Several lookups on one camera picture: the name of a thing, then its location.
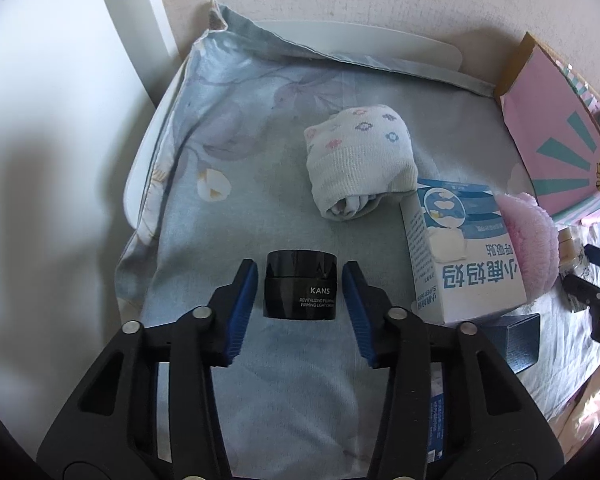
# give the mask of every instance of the teal stripe pattern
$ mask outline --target teal stripe pattern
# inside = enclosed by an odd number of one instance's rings
[[[578,136],[583,140],[583,142],[587,145],[589,151],[591,153],[595,153],[597,148],[596,143],[591,138],[587,127],[582,122],[582,119],[580,118],[578,113],[574,112],[573,114],[571,114],[567,119],[567,122],[569,123],[569,126],[573,128],[573,131],[576,132]]]
[[[549,137],[544,144],[538,148],[537,153],[549,156],[555,160],[560,160],[561,162],[580,168],[581,170],[589,171],[591,168],[591,164],[584,160],[580,155],[553,137]]]
[[[568,224],[571,220],[572,217],[576,218],[577,216],[580,215],[580,212],[586,208],[587,205],[593,203],[595,201],[596,197],[595,196],[590,196],[589,198],[584,199],[582,202],[572,205],[566,209],[563,209],[562,211],[554,214],[551,216],[551,218],[555,221],[555,222],[561,222],[563,224]]]
[[[598,202],[596,205],[593,205],[591,207],[591,209],[590,209],[591,213],[589,213],[589,214],[595,213],[598,209],[600,209],[600,202]],[[574,218],[572,221],[576,221],[576,220],[580,220],[580,218]]]
[[[581,189],[589,185],[588,178],[539,178],[532,181],[536,195],[551,195],[562,191]]]

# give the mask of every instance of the rolled sock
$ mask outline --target rolled sock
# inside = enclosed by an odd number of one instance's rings
[[[325,218],[358,218],[383,196],[416,189],[407,125],[388,106],[347,108],[307,128],[304,138],[312,195]]]

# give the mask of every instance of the bed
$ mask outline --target bed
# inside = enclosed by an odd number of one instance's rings
[[[397,205],[383,203],[336,227],[312,202],[302,130],[344,107],[382,102],[398,111],[412,129],[425,178],[533,191],[492,86],[456,72],[454,47],[411,38],[409,45],[419,46],[397,59],[389,47],[348,52],[357,42],[342,32],[349,41],[320,45],[315,38],[324,35],[312,36],[315,27],[306,36],[293,24],[265,27],[277,33],[214,5],[208,30],[156,111],[125,191],[136,232],[116,272],[123,321],[171,322],[205,303],[242,258],[263,269],[267,252],[281,248],[331,251],[341,263],[356,259],[371,283],[409,306],[411,267]],[[490,156],[476,161],[480,150]],[[208,186],[222,200],[206,200]],[[581,236],[600,246],[600,225]],[[600,269],[592,277],[600,286]],[[572,314],[567,304],[557,285],[514,312],[542,314],[539,362],[520,379],[546,418],[558,415],[600,364],[588,313]],[[363,476],[386,375],[358,356],[342,297],[333,324],[280,324],[261,309],[259,291],[241,356],[214,371],[234,474]],[[158,421],[167,434],[164,382],[160,391]],[[161,447],[168,456],[168,443]]]

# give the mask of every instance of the metal screw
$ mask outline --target metal screw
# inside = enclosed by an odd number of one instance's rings
[[[138,330],[140,330],[140,323],[137,321],[127,321],[122,326],[122,332],[125,334],[135,334]]]
[[[389,317],[391,319],[405,319],[407,317],[407,311],[399,306],[394,306],[389,309]]]
[[[478,327],[473,323],[462,323],[462,325],[460,325],[460,332],[465,335],[476,335],[478,333]]]
[[[193,317],[196,319],[206,319],[209,316],[211,316],[211,309],[208,306],[198,306],[193,309]]]

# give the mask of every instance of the jar lid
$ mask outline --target jar lid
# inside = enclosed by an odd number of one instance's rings
[[[321,251],[284,250],[267,255],[267,278],[336,280],[337,259]]]

